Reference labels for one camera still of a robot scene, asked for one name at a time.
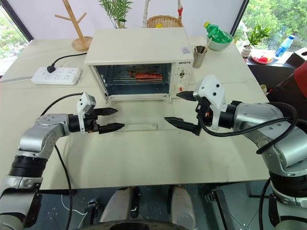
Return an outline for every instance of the potted plant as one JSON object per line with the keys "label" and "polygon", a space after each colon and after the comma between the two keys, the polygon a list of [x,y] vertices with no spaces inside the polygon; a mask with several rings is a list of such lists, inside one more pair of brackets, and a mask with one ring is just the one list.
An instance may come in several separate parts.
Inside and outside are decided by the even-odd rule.
{"label": "potted plant", "polygon": [[270,36],[271,28],[262,27],[260,24],[256,25],[254,29],[248,34],[249,44],[243,46],[241,51],[242,57],[249,57],[253,46],[258,45],[263,41],[264,38]]}
{"label": "potted plant", "polygon": [[115,28],[125,28],[126,15],[131,9],[132,1],[128,0],[99,0],[100,5],[106,10]]}

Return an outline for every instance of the sticker label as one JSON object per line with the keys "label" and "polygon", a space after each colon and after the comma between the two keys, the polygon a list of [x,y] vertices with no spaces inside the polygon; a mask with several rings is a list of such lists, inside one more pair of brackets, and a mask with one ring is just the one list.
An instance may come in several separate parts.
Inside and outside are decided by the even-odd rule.
{"label": "sticker label", "polygon": [[186,47],[186,46],[181,48],[181,52],[183,54],[190,54],[191,53],[190,49],[188,47]]}

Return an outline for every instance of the white wall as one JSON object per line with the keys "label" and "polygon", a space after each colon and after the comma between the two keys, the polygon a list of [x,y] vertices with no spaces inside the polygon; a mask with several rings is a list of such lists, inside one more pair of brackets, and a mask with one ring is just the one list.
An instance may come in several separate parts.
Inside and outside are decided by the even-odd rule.
{"label": "white wall", "polygon": [[[145,0],[132,0],[132,9],[127,15],[126,27],[142,27]],[[61,0],[9,0],[8,1],[34,38],[76,38],[71,22],[54,17],[67,16]],[[203,24],[210,21],[230,31],[243,0],[181,0],[182,22],[189,36],[203,35]],[[84,12],[86,17],[80,23],[84,35],[93,36],[95,30],[113,28],[106,12],[98,0],[70,0],[78,18]],[[177,17],[176,0],[151,0],[148,17],[171,15]]]}

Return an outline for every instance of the black metal frame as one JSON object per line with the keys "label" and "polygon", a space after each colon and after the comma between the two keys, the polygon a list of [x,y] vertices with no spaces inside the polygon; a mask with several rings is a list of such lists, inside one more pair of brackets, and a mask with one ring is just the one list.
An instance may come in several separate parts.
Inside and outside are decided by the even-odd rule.
{"label": "black metal frame", "polygon": [[233,25],[233,27],[232,27],[232,29],[231,29],[231,31],[230,31],[230,34],[231,34],[232,36],[235,34],[236,29],[237,29],[238,26],[239,26],[239,23],[240,23],[240,21],[241,21],[241,19],[242,19],[242,17],[243,17],[243,14],[244,14],[244,12],[245,12],[245,10],[246,10],[246,7],[248,6],[248,3],[249,3],[249,0],[243,0],[243,3],[242,3],[241,8],[240,8],[240,10],[239,10],[239,13],[238,13],[238,15],[236,16],[235,23],[234,23],[234,25]]}
{"label": "black metal frame", "polygon": [[13,8],[11,7],[11,5],[8,3],[7,0],[0,0],[0,5],[5,9],[5,11],[8,13],[8,15],[11,17],[11,19],[13,20],[13,22],[16,24],[16,26],[18,27],[18,29],[24,34],[25,38],[28,41],[33,40],[33,36],[30,34],[30,32],[28,31],[28,29],[25,27],[25,25],[23,24],[23,22],[20,20],[20,18],[18,17],[18,15],[15,13],[15,11],[13,10]]}

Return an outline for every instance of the black cable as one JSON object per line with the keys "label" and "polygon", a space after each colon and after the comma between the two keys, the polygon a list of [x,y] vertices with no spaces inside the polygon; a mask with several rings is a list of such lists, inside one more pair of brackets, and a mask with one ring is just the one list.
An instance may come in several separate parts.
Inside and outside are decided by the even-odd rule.
{"label": "black cable", "polygon": [[271,120],[271,121],[266,121],[266,122],[263,122],[261,124],[258,124],[258,125],[255,125],[255,126],[243,129],[243,130],[239,130],[239,131],[227,132],[227,133],[216,133],[216,132],[209,130],[206,127],[205,122],[204,122],[204,118],[205,118],[204,114],[198,114],[198,121],[199,121],[202,129],[205,130],[206,133],[208,133],[212,136],[215,136],[215,137],[220,137],[220,138],[242,135],[242,134],[249,133],[251,131],[263,128],[263,127],[268,126],[268,125],[272,125],[272,124],[282,122],[282,121],[289,121],[289,120],[292,119],[291,117],[282,117],[282,118],[277,118],[277,119],[274,119],[274,120]]}
{"label": "black cable", "polygon": [[286,129],[286,131],[284,131],[281,135],[279,135],[274,140],[270,141],[268,144],[266,144],[266,145],[262,146],[260,149],[258,149],[256,151],[257,154],[262,154],[269,147],[275,145],[278,141],[280,141],[280,140],[284,139],[286,136],[288,136],[289,133],[291,133],[291,131],[295,128],[295,126],[298,122],[298,113],[293,106],[286,104],[286,103],[281,103],[281,102],[272,102],[272,103],[269,103],[269,104],[274,105],[274,106],[280,106],[280,107],[288,109],[292,113],[292,117],[293,117],[292,119],[293,120],[292,120],[290,126]]}
{"label": "black cable", "polygon": [[[68,94],[68,95],[66,95],[66,96],[63,96],[63,97],[58,98],[57,100],[55,100],[53,103],[51,103],[51,104],[43,111],[43,113],[41,114],[41,116],[45,115],[45,113],[46,113],[54,104],[56,104],[57,102],[59,102],[59,101],[65,99],[65,98],[68,98],[68,97],[80,96],[80,95],[82,95],[81,92],[80,92],[80,93]],[[59,157],[59,160],[60,160],[60,162],[61,162],[61,164],[62,164],[62,167],[63,167],[63,169],[64,169],[65,176],[66,176],[67,183],[68,183],[70,205],[69,205],[68,220],[67,220],[67,224],[66,224],[66,228],[65,228],[65,230],[68,230],[69,225],[70,225],[70,223],[71,223],[71,216],[72,216],[72,190],[71,190],[71,180],[70,180],[70,178],[69,178],[67,168],[66,168],[66,166],[65,166],[65,164],[64,164],[64,161],[63,161],[63,159],[62,159],[62,157],[61,157],[61,154],[60,154],[60,152],[59,152],[59,149],[58,149],[57,145],[55,145],[54,148],[56,149],[56,151],[57,151],[57,153],[58,153],[58,157]]]}
{"label": "black cable", "polygon": [[69,58],[69,57],[81,56],[81,55],[85,55],[85,54],[87,54],[87,53],[82,53],[82,54],[72,54],[72,55],[67,55],[67,56],[60,57],[60,58],[56,59],[56,60],[55,60],[55,61],[54,61],[54,62],[51,64],[51,66],[48,66],[48,67],[47,67],[47,71],[48,71],[49,73],[54,72],[54,71],[56,70],[56,68],[54,67],[54,65],[56,64],[56,62],[57,62],[57,61],[59,61],[59,60],[61,60],[61,59],[63,59],[63,58]]}
{"label": "black cable", "polygon": [[261,196],[260,196],[260,201],[259,201],[259,210],[258,210],[258,217],[259,217],[259,229],[263,230],[263,220],[262,220],[262,209],[263,209],[263,201],[264,201],[264,196],[265,192],[268,189],[268,186],[270,184],[271,179],[269,178],[267,182],[264,184]]}

